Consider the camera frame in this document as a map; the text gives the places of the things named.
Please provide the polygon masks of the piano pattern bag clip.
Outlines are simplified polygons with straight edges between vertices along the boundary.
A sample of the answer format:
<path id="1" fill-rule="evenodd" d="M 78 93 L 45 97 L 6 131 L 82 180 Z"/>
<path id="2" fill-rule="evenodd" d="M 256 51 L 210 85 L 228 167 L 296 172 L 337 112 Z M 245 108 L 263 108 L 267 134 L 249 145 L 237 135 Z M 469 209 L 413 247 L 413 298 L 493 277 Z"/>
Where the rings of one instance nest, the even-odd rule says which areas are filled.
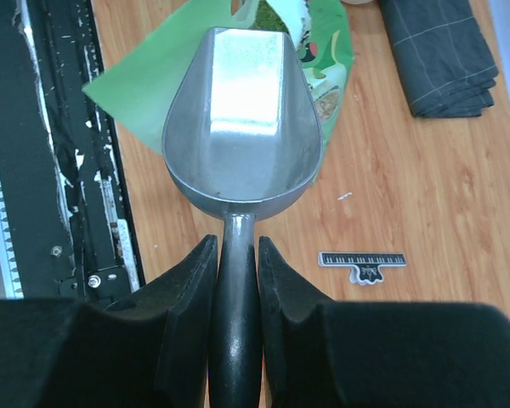
<path id="1" fill-rule="evenodd" d="M 402 253 L 319 252 L 318 265 L 323 268 L 348 268 L 350 283 L 372 286 L 384 282 L 382 269 L 404 268 L 407 262 Z"/>

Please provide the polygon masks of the green litter bag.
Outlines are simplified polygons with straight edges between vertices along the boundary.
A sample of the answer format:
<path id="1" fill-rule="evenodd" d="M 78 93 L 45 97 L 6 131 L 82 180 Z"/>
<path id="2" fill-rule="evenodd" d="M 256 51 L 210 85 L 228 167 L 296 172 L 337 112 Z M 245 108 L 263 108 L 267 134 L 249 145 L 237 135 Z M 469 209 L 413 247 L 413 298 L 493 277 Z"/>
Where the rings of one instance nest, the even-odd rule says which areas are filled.
<path id="1" fill-rule="evenodd" d="M 214 26 L 255 28 L 273 17 L 288 30 L 303 67 L 328 146 L 354 63 L 344 6 L 339 1 L 188 1 L 125 59 L 82 91 L 155 152 L 164 119 L 204 34 Z"/>

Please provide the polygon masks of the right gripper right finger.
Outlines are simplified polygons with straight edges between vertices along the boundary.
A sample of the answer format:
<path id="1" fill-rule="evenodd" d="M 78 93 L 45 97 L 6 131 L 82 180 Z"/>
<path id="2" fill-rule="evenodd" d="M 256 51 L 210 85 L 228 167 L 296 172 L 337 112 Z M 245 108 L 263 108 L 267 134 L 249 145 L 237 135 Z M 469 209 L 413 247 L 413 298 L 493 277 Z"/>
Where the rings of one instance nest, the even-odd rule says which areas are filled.
<path id="1" fill-rule="evenodd" d="M 335 301 L 258 247 L 274 407 L 510 407 L 510 320 L 483 303 Z"/>

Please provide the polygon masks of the grey metal scoop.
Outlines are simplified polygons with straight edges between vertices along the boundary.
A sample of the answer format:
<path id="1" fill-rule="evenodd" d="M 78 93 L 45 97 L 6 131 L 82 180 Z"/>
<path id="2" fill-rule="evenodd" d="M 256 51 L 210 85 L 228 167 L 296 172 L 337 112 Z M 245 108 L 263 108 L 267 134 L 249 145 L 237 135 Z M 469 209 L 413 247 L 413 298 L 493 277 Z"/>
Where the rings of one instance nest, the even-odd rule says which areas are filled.
<path id="1" fill-rule="evenodd" d="M 322 157 L 315 103 L 291 37 L 214 27 L 202 38 L 162 132 L 181 193 L 224 223 L 208 350 L 213 407 L 255 407 L 263 335 L 254 226 L 291 206 Z"/>

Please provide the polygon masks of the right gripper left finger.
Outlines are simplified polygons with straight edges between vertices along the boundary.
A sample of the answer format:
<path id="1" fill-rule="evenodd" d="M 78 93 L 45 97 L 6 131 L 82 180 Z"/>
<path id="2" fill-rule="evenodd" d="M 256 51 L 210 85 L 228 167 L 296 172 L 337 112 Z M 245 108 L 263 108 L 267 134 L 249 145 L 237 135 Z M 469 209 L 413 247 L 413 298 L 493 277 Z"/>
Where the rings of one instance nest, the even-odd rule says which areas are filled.
<path id="1" fill-rule="evenodd" d="M 0 407 L 201 407 L 218 240 L 101 309 L 0 300 Z"/>

